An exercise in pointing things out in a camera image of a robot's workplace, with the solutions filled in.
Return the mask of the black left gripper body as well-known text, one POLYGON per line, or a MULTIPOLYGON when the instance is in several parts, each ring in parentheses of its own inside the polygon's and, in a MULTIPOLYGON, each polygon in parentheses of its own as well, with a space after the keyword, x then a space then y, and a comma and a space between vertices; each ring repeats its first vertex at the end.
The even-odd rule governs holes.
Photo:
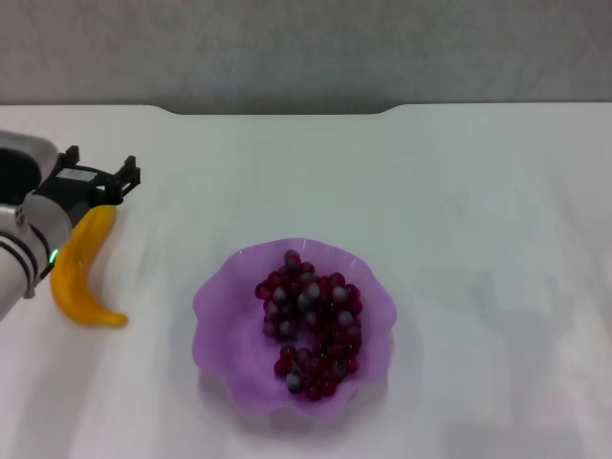
POLYGON ((34 194, 59 205, 74 228, 91 208, 120 203, 120 178, 87 166, 57 166, 34 194))

